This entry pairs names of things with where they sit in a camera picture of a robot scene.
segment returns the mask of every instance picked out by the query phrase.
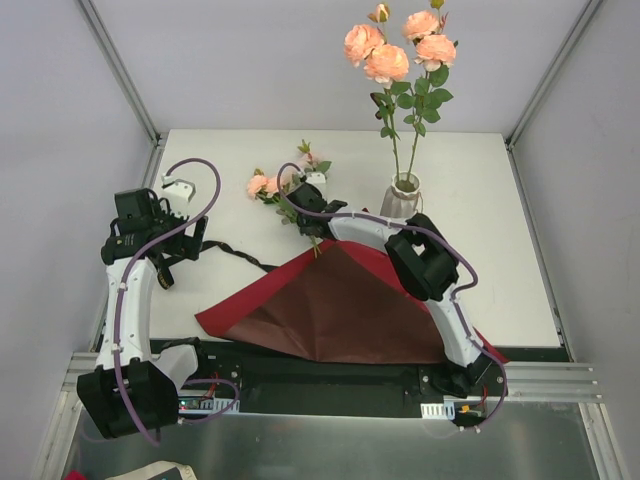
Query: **white wall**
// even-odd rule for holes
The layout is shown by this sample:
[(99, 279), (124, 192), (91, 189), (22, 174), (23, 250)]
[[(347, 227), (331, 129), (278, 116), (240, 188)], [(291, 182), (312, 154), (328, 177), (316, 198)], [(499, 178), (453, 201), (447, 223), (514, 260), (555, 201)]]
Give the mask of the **white wall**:
[[(368, 96), (375, 85), (342, 53), (345, 34), (376, 3), (96, 1), (162, 131), (380, 129)], [(448, 84), (456, 98), (433, 129), (511, 133), (585, 3), (448, 0), (447, 34), (460, 41)], [(389, 4), (391, 42), (413, 57), (401, 26), (428, 0)]]
[(73, 1), (4, 2), (0, 62), (0, 477), (19, 480), (89, 343), (113, 193), (150, 150)]
[(578, 360), (598, 366), (640, 478), (640, 2), (609, 0), (518, 143), (543, 254)]

